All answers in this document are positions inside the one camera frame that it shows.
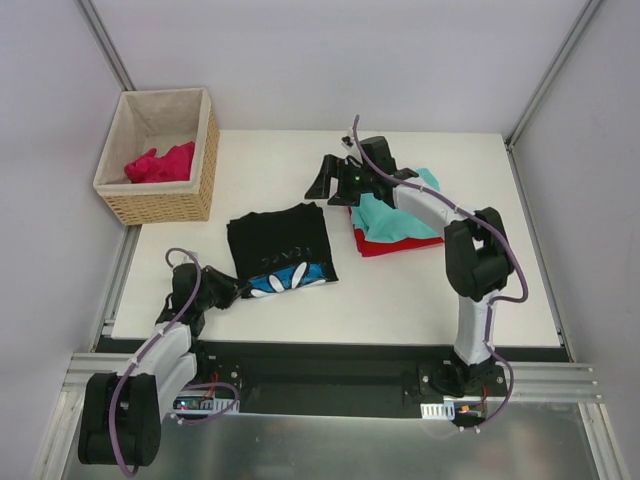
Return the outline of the teal t shirt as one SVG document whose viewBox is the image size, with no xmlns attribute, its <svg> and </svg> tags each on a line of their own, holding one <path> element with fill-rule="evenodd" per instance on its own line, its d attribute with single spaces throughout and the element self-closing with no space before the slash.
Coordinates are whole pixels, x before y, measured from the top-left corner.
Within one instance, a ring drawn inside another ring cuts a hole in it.
<svg viewBox="0 0 640 480">
<path fill-rule="evenodd" d="M 360 205 L 351 209 L 351 221 L 368 242 L 392 244 L 406 239 L 431 240 L 437 232 L 414 216 L 393 209 L 372 193 L 360 196 Z"/>
</svg>

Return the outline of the black t shirt with flower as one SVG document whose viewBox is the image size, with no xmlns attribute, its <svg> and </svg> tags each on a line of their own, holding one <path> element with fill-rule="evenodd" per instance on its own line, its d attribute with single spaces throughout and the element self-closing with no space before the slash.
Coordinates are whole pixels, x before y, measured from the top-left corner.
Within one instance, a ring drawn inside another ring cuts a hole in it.
<svg viewBox="0 0 640 480">
<path fill-rule="evenodd" d="M 245 299 L 339 280 L 323 210 L 315 203 L 232 220 L 227 240 Z"/>
</svg>

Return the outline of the red t shirt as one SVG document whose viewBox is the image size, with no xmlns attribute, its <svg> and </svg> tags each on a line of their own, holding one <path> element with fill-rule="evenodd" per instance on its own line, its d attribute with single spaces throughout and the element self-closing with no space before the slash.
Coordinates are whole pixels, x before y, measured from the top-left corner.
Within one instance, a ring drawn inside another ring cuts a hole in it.
<svg viewBox="0 0 640 480">
<path fill-rule="evenodd" d="M 354 226 L 353 231 L 356 248 L 362 257 L 383 256 L 402 251 L 440 246 L 444 243 L 444 240 L 438 234 L 436 239 L 431 240 L 406 239 L 392 244 L 373 243 L 366 241 L 364 239 L 364 234 L 360 230 L 356 230 Z"/>
</svg>

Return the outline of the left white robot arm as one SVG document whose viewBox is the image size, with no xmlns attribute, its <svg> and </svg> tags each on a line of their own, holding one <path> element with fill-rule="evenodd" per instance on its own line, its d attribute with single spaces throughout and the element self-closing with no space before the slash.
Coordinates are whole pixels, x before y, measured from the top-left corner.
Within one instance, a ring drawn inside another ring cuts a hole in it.
<svg viewBox="0 0 640 480">
<path fill-rule="evenodd" d="M 115 465 L 128 478 L 150 465 L 160 448 L 164 417 L 189 388 L 230 394 L 218 416 L 238 407 L 238 386 L 211 373 L 197 337 L 206 312 L 229 308 L 246 288 L 245 282 L 211 266 L 173 268 L 172 290 L 151 337 L 121 368 L 95 373 L 86 384 L 78 440 L 82 464 Z"/>
</svg>

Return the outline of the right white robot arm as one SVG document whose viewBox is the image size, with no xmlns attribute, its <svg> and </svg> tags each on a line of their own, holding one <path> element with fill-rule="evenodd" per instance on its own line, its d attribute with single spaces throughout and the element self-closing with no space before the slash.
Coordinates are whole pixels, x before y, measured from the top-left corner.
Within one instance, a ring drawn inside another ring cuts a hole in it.
<svg viewBox="0 0 640 480">
<path fill-rule="evenodd" d="M 490 207 L 469 212 L 416 171 L 397 168 L 383 136 L 360 142 L 345 136 L 342 144 L 346 157 L 324 156 L 306 198 L 356 207 L 370 193 L 443 239 L 446 277 L 459 300 L 458 328 L 450 361 L 430 374 L 429 383 L 443 395 L 473 394 L 495 365 L 492 306 L 514 271 L 500 214 Z"/>
</svg>

